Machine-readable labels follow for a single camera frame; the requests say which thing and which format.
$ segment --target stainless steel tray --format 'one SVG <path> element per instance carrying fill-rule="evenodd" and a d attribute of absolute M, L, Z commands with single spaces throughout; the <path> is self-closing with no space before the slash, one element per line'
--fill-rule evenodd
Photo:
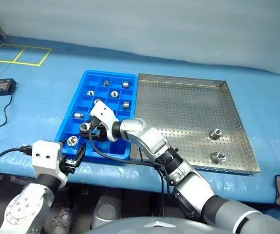
<path fill-rule="evenodd" d="M 252 174 L 260 172 L 226 81 L 139 74 L 135 116 L 158 129 L 196 169 Z M 209 138 L 213 128 L 223 136 Z M 216 164 L 211 153 L 227 160 Z M 134 145 L 131 158 L 139 159 Z"/>

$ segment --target white backdrop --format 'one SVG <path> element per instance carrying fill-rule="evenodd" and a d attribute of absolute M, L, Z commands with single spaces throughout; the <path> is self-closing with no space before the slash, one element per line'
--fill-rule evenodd
<path fill-rule="evenodd" d="M 0 0 L 7 35 L 280 73 L 280 0 Z"/>

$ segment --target black power adapter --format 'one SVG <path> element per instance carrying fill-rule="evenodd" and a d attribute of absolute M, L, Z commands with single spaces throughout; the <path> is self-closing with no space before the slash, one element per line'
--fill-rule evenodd
<path fill-rule="evenodd" d="M 0 79 L 0 96 L 11 95 L 15 89 L 16 82 L 14 79 Z"/>

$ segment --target blue tablecloth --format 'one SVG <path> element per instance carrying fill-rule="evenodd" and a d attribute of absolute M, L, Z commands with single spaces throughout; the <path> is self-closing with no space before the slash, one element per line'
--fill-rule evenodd
<path fill-rule="evenodd" d="M 200 173 L 220 196 L 251 202 L 275 201 L 274 175 L 280 174 L 280 75 L 36 39 L 9 37 L 7 43 L 50 47 L 52 51 L 39 67 L 0 63 L 0 78 L 14 78 L 18 83 L 13 103 L 7 110 L 8 123 L 0 128 L 0 152 L 40 139 L 53 140 L 85 70 L 226 80 L 261 172 L 248 176 Z M 1 49 L 0 57 L 8 52 L 7 48 Z M 37 60 L 39 52 L 29 50 L 24 56 Z M 0 97 L 0 123 L 4 120 L 2 110 L 9 98 Z M 0 172 L 34 175 L 31 158 L 21 153 L 2 157 Z M 74 175 L 69 175 L 69 181 L 160 191 L 159 175 L 154 169 L 143 166 L 83 162 Z"/>

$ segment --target metal nut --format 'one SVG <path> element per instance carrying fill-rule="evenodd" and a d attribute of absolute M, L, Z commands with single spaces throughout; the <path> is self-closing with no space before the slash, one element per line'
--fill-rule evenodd
<path fill-rule="evenodd" d="M 67 139 L 67 145 L 68 146 L 71 146 L 71 147 L 73 147 L 73 146 L 75 146 L 75 145 L 77 145 L 77 142 L 78 142 L 78 137 L 76 137 L 76 136 L 70 136 L 68 139 Z"/>
<path fill-rule="evenodd" d="M 118 95 L 119 95 L 119 93 L 117 92 L 117 91 L 112 91 L 111 92 L 111 97 L 113 98 L 116 98 L 116 97 L 118 97 Z"/>
<path fill-rule="evenodd" d="M 90 129 L 90 123 L 82 123 L 79 126 L 81 132 L 87 132 Z"/>
<path fill-rule="evenodd" d="M 110 81 L 109 81 L 109 80 L 105 80 L 104 83 L 103 83 L 103 86 L 106 86 L 106 87 L 107 87 L 107 86 L 109 86 L 109 85 L 110 85 Z"/>
<path fill-rule="evenodd" d="M 83 115 L 82 112 L 76 112 L 76 113 L 74 114 L 74 118 L 84 118 L 84 115 Z"/>
<path fill-rule="evenodd" d="M 88 95 L 88 96 L 94 96 L 94 91 L 93 91 L 93 90 L 89 90 L 89 91 L 87 92 L 87 95 Z"/>
<path fill-rule="evenodd" d="M 223 135 L 223 132 L 219 128 L 214 128 L 209 133 L 209 136 L 214 140 L 219 139 L 220 137 L 222 137 L 222 135 Z"/>
<path fill-rule="evenodd" d="M 129 88 L 129 82 L 128 81 L 124 81 L 122 83 L 122 87 L 128 89 Z"/>
<path fill-rule="evenodd" d="M 129 109 L 129 107 L 130 107 L 129 102 L 128 101 L 124 101 L 123 108 L 124 109 Z"/>
<path fill-rule="evenodd" d="M 96 105 L 96 103 L 97 103 L 98 101 L 102 101 L 102 100 L 99 99 L 99 98 L 97 98 L 96 100 L 94 100 L 93 104 Z"/>
<path fill-rule="evenodd" d="M 211 159 L 215 163 L 221 164 L 226 161 L 226 156 L 222 152 L 214 152 L 211 154 Z"/>

